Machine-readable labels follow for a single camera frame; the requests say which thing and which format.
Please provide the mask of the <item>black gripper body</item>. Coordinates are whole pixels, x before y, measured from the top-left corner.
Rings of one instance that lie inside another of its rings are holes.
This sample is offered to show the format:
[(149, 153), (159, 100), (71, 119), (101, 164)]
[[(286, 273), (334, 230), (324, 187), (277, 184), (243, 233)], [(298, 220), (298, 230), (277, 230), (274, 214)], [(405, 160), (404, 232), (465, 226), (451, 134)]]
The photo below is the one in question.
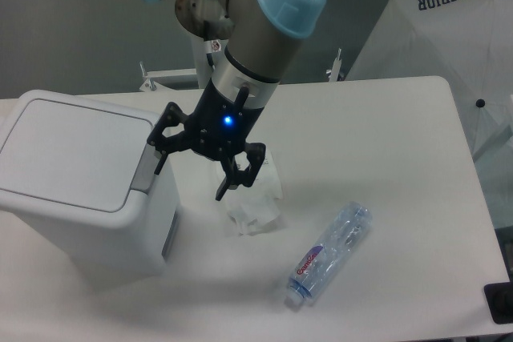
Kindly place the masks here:
[(263, 110), (238, 108), (210, 80), (186, 122), (186, 133), (192, 138), (191, 149), (211, 160), (220, 160), (221, 148), (228, 156), (240, 154)]

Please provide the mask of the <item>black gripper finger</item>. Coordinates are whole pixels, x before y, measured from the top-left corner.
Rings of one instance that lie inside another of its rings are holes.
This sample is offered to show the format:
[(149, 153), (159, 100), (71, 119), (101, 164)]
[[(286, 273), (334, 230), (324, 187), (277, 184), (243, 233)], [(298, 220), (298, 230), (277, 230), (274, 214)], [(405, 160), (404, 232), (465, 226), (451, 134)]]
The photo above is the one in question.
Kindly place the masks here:
[[(248, 166), (241, 170), (236, 164), (236, 155), (245, 153)], [(240, 185), (251, 187), (264, 163), (266, 146), (263, 143), (239, 143), (233, 147), (230, 143), (227, 146), (219, 147), (216, 160), (220, 162), (225, 177), (216, 191), (216, 201), (221, 201), (229, 189), (237, 189)]]
[[(164, 134), (166, 128), (178, 127), (180, 124), (184, 126), (180, 133), (171, 136)], [(147, 137), (147, 144), (154, 147), (156, 153), (160, 155), (154, 173), (160, 174), (170, 154), (190, 149), (193, 142), (191, 115), (185, 114), (176, 103), (169, 102)]]

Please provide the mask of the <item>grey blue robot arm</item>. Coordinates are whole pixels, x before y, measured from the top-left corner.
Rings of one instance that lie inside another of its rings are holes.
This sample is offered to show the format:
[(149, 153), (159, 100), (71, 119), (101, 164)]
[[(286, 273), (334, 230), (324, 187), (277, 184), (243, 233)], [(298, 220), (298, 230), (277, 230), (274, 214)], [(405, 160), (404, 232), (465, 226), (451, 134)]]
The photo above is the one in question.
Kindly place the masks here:
[(254, 124), (293, 56), (315, 30), (326, 0), (216, 0), (233, 30), (195, 110), (169, 103), (147, 144), (166, 159), (194, 151), (221, 164), (216, 197), (251, 187), (265, 159), (263, 143), (249, 143)]

